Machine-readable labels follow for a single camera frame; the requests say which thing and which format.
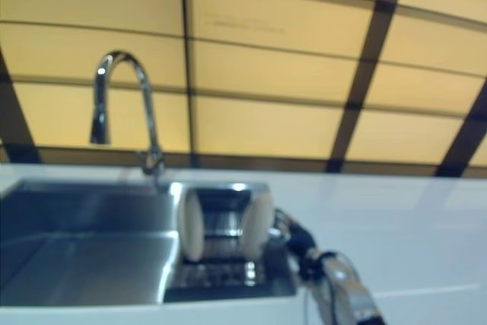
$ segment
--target dark frame beam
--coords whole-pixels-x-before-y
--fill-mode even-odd
[[[368,32],[362,47],[360,61],[350,89],[345,111],[335,137],[331,156],[326,166],[327,173],[340,173],[349,149],[358,117],[371,85],[380,52],[396,10],[397,0],[377,0]]]
[[[11,163],[40,163],[27,121],[0,49],[0,138]]]

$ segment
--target stainless steel sink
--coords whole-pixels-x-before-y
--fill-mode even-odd
[[[180,252],[180,195],[171,192],[173,184],[20,182],[0,202],[0,305],[161,304],[294,294],[287,261],[272,263],[276,253],[285,255],[275,244],[266,255],[266,265],[274,269],[261,286],[243,286],[240,292],[234,286],[230,294],[210,288],[209,296],[201,288],[180,288],[178,272],[194,263],[185,262]],[[204,191],[210,197],[207,206],[215,197],[208,192],[267,189],[259,184],[176,184]],[[232,210],[234,203],[228,202]],[[205,225],[210,221],[211,216],[205,217]],[[215,236],[212,228],[208,232]]]

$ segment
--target faucet neck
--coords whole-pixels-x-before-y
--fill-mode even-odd
[[[143,170],[147,174],[153,174],[155,168],[162,168],[163,154],[158,142],[151,85],[147,73],[140,62],[127,52],[112,51],[111,53],[107,53],[98,63],[94,76],[94,118],[91,128],[91,141],[98,144],[110,143],[110,135],[107,128],[107,89],[112,71],[121,62],[127,62],[132,66],[142,92],[149,134],[149,149]]]

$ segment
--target chrome faucet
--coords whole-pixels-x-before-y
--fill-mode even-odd
[[[107,88],[112,70],[120,62],[129,63],[135,70],[142,95],[144,98],[145,117],[149,132],[149,149],[145,156],[140,154],[142,170],[146,175],[159,177],[164,169],[164,156],[159,148],[158,134],[156,132],[154,108],[152,106],[151,86],[147,73],[135,57],[124,51],[107,53],[98,63],[94,75],[94,112],[91,124],[90,142],[94,144],[109,144],[110,133],[108,129],[107,114]]]

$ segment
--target kitchen faucet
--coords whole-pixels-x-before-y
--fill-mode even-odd
[[[111,53],[107,53],[98,63],[94,75],[94,112],[93,122],[91,124],[90,142],[94,144],[110,143],[107,114],[107,89],[110,81],[110,74],[120,62],[127,62],[133,67],[139,86],[142,90],[150,142],[146,155],[140,155],[142,170],[144,171],[144,174],[152,175],[157,179],[164,169],[164,156],[158,143],[154,108],[152,106],[151,98],[151,86],[149,84],[147,73],[140,62],[125,51],[112,51]]]

